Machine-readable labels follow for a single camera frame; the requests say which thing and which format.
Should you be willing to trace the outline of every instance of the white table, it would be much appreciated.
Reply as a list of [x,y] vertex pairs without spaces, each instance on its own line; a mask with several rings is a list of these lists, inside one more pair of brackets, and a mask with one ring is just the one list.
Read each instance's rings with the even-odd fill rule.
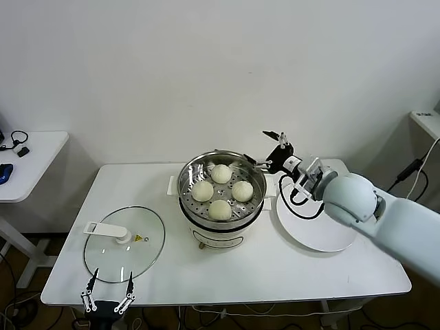
[[[233,250],[200,250],[176,197],[166,195],[171,175],[183,164],[103,166],[75,220],[41,294],[47,305],[81,305],[91,274],[83,260],[88,221],[100,221],[125,206],[156,211],[166,228],[162,254],[134,280],[136,306],[213,305],[361,298],[408,292],[402,266],[357,235],[342,252],[314,252],[281,228],[273,211],[263,211],[244,242]],[[97,300],[119,300],[127,283],[97,281]]]
[[410,118],[436,140],[440,138],[440,113],[429,111],[413,111]]
[[[28,134],[29,140],[26,145],[30,152],[26,156],[20,158],[12,150],[0,152],[0,164],[14,164],[9,180],[0,185],[0,203],[18,203],[26,199],[69,138],[66,132]],[[5,133],[5,136],[7,138],[3,144],[12,145],[10,134]],[[13,222],[14,219],[7,221],[0,215],[0,236],[7,241],[1,253],[6,255],[12,244],[30,258],[16,285],[18,288],[25,288],[29,285],[35,270],[38,267],[52,267],[56,256],[44,254],[49,240],[40,240],[35,246],[11,225]]]

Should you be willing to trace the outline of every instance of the white shelf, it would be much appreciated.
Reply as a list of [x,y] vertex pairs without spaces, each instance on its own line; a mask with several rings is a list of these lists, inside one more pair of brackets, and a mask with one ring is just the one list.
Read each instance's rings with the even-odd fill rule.
[[413,111],[410,117],[424,129],[426,133],[431,135],[434,140],[440,138],[440,114],[434,110],[423,112]]

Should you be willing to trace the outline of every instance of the steamed bun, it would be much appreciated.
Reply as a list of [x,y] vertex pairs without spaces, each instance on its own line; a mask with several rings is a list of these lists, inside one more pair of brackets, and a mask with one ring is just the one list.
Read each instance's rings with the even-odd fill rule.
[[229,220],[231,219],[232,209],[226,201],[219,199],[210,205],[208,214],[214,220]]
[[231,176],[231,169],[223,164],[214,166],[211,171],[211,178],[218,184],[225,184],[231,179]]
[[232,196],[237,201],[249,201],[253,194],[254,187],[247,181],[239,181],[232,186]]
[[199,181],[191,189],[191,196],[196,201],[209,201],[213,195],[214,188],[207,181]]

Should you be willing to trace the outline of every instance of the white wall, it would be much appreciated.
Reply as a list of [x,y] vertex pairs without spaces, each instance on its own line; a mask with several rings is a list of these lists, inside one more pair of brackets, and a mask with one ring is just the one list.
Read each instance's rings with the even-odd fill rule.
[[51,168],[67,169],[52,210],[28,201],[39,220],[13,211],[17,226],[68,228],[101,164],[264,157],[263,129],[365,171],[402,118],[440,95],[439,11],[437,0],[2,1],[3,121],[71,134]]

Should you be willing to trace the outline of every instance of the cable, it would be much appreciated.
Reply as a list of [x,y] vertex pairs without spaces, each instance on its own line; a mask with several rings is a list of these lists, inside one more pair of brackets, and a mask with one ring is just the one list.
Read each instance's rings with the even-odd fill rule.
[[[25,136],[24,140],[15,139],[14,134],[17,134],[17,133],[24,134],[24,136]],[[11,133],[12,146],[6,146],[4,144],[4,145],[0,146],[0,151],[11,150],[11,149],[15,148],[16,146],[18,146],[19,144],[25,143],[28,139],[29,139],[29,135],[25,131],[13,131]]]
[[[41,294],[41,291],[25,291],[25,292],[21,292],[20,294],[17,294],[16,297],[18,298],[19,296],[24,296],[25,294],[33,294],[33,293],[36,293],[36,294],[31,296],[31,297],[29,297],[29,298],[26,298],[26,299],[24,299],[22,301],[15,302],[15,305],[18,306],[18,305],[20,305],[22,303],[25,303],[25,302],[27,302],[27,301],[29,301],[29,300],[39,296]],[[9,301],[8,305],[5,308],[4,315],[8,315],[8,309],[11,308],[12,306],[14,306],[13,301],[14,301],[14,299],[11,299]],[[3,322],[3,330],[6,330],[6,320],[4,320],[4,322]]]
[[418,327],[424,328],[426,330],[431,330],[429,327],[427,327],[424,324],[418,323],[418,322],[405,322],[399,325],[395,325],[395,326],[387,326],[387,325],[380,325],[378,323],[376,323],[375,321],[373,321],[370,316],[368,316],[368,314],[365,312],[365,310],[361,309],[361,312],[364,314],[365,318],[370,322],[373,323],[376,327],[378,328],[383,328],[383,329],[398,329],[398,328],[402,328],[405,327],[407,325],[417,325]]
[[406,196],[407,199],[410,198],[411,194],[413,193],[415,185],[417,184],[417,181],[419,180],[420,172],[421,172],[421,170],[423,170],[426,162],[428,161],[429,155],[431,154],[431,151],[433,150],[433,148],[435,147],[435,145],[437,144],[438,141],[440,141],[440,138],[438,138],[437,140],[434,141],[434,143],[432,144],[432,146],[430,147],[430,149],[426,153],[425,160],[423,161],[423,164],[420,166],[419,170],[417,171],[417,175],[415,177],[414,184],[412,185],[410,192]]
[[[232,316],[230,316],[229,318],[237,325],[238,328],[240,328],[241,330],[246,330],[246,328],[244,326],[242,326],[240,323],[238,323],[237,320],[235,320]],[[299,324],[296,324],[296,323],[289,323],[288,325],[284,326],[283,328],[281,328],[279,330],[286,330],[290,327],[295,327],[299,330],[303,330],[303,328]]]
[[199,321],[200,321],[201,327],[203,327],[203,328],[206,328],[206,327],[209,327],[210,325],[213,325],[214,322],[216,322],[218,319],[220,319],[220,315],[217,314],[215,316],[215,318],[213,318],[211,321],[209,321],[208,323],[204,323],[201,318],[202,315],[203,315],[202,313],[199,313]]
[[17,305],[10,319],[17,329],[22,329],[32,323],[38,312],[39,304],[37,300],[30,299]]
[[[137,327],[135,327],[135,323],[136,321],[139,321],[139,325]],[[139,330],[142,327],[142,319],[141,318],[135,318],[133,320],[133,323],[131,324],[131,330]]]
[[291,194],[290,194],[290,202],[291,202],[292,204],[294,204],[295,206],[302,206],[302,205],[306,204],[307,201],[309,200],[307,197],[304,197],[304,199],[303,199],[302,201],[294,201],[294,198],[295,198],[295,195],[296,195],[296,193],[294,194],[294,191],[295,191],[295,190],[296,190],[296,189],[294,188],[294,189],[291,191]]
[[322,211],[324,210],[324,203],[321,203],[321,205],[320,205],[318,211],[316,211],[316,214],[315,214],[315,215],[312,215],[311,217],[305,217],[305,216],[303,216],[303,215],[301,215],[301,214],[296,213],[294,210],[292,210],[292,208],[290,207],[290,205],[287,203],[286,198],[285,198],[284,193],[283,193],[283,179],[284,179],[285,177],[290,177],[290,176],[287,175],[287,174],[283,175],[283,176],[280,178],[280,180],[278,181],[278,187],[280,188],[280,195],[281,195],[281,198],[283,199],[284,204],[285,204],[286,207],[289,209],[289,211],[292,212],[292,213],[293,213],[295,216],[297,216],[298,218],[303,219],[303,220],[313,220],[313,219],[316,219],[317,217],[319,217],[319,215],[320,215],[320,214],[322,213]]
[[238,328],[240,328],[241,330],[246,330],[246,328],[243,327],[240,323],[238,323],[233,317],[230,316],[229,318],[233,321],[233,323],[237,325]]
[[63,312],[64,312],[64,307],[61,307],[60,315],[58,315],[58,317],[56,318],[55,322],[52,323],[52,325],[50,327],[48,327],[46,330],[50,330],[50,329],[52,329],[53,327],[56,326],[58,321],[61,319],[61,316],[63,315]]
[[72,328],[72,330],[77,330],[77,328],[75,327],[75,324],[77,324],[77,325],[80,326],[80,327],[83,327],[83,326],[84,326],[84,324],[80,324],[80,321],[87,321],[87,322],[89,322],[89,320],[86,319],[86,318],[76,318],[75,320],[73,320],[73,321],[71,322],[71,328]]
[[12,321],[5,314],[0,312],[0,315],[3,316],[3,318],[5,319],[5,329],[6,329],[6,321],[8,321],[12,325],[12,328],[15,329],[14,323],[12,323]]
[[179,310],[178,312],[176,312],[176,316],[179,321],[179,326],[177,327],[177,330],[180,330],[180,328],[182,327],[182,322],[180,321],[180,306],[178,306],[177,308]]
[[2,255],[2,253],[0,253],[0,256],[3,259],[3,261],[5,261],[6,265],[8,266],[9,271],[11,273],[12,282],[14,282],[14,299],[13,299],[14,304],[13,305],[14,305],[14,308],[15,308],[15,306],[17,305],[17,281],[15,280],[14,272],[12,271],[12,266],[9,263],[9,261],[6,260],[5,256]]
[[[86,319],[86,318],[77,318],[76,314],[75,314],[75,311],[74,311],[74,309],[72,307],[70,307],[70,311],[71,311],[72,316],[74,317],[74,321],[72,322],[72,328],[74,328],[74,323],[76,323],[79,327],[90,327],[88,319]],[[79,323],[79,321],[81,321],[81,320],[86,320],[87,324]]]
[[371,324],[364,324],[364,325],[361,325],[360,328],[359,328],[359,330],[366,330],[367,327],[370,328],[370,329],[379,329],[379,330],[382,330],[382,329],[376,327],[375,325],[371,325]]
[[400,181],[394,181],[394,184],[392,184],[391,185],[391,187],[390,188],[388,188],[388,190],[386,191],[386,192],[390,192],[391,191],[391,189],[393,189],[394,187],[396,187],[396,185],[399,183]]
[[346,311],[323,311],[323,312],[314,312],[314,313],[308,313],[308,314],[278,314],[278,315],[271,315],[271,314],[234,314],[234,313],[223,313],[220,311],[203,311],[200,309],[197,309],[196,306],[192,306],[192,309],[194,309],[195,311],[198,311],[199,313],[214,313],[214,314],[224,314],[224,315],[228,315],[228,316],[254,316],[254,317],[270,317],[270,318],[280,318],[282,316],[293,316],[293,317],[298,317],[298,318],[302,318],[305,316],[313,316],[313,315],[327,315],[327,314],[339,314],[339,313],[348,313],[348,312],[352,312],[352,311],[358,311],[359,309],[361,309],[362,307],[358,307],[355,309],[347,309]]
[[182,326],[184,327],[184,330],[199,330],[199,329],[203,329],[203,326],[199,327],[197,329],[191,329],[190,327],[188,327],[186,325],[186,310],[187,310],[187,306],[184,307],[184,316],[182,318]]
[[420,197],[422,197],[424,195],[424,193],[426,192],[426,189],[428,189],[428,185],[429,185],[428,176],[425,173],[425,171],[421,170],[420,173],[425,177],[425,186],[423,187],[423,190],[421,191],[420,195],[417,196],[417,198],[414,201],[418,201],[420,199]]
[[248,309],[250,309],[251,311],[253,311],[255,314],[265,315],[265,314],[270,313],[273,310],[273,308],[275,307],[275,304],[272,304],[272,306],[267,311],[256,311],[255,309],[251,308],[250,306],[247,306],[246,304],[245,304],[245,306]]

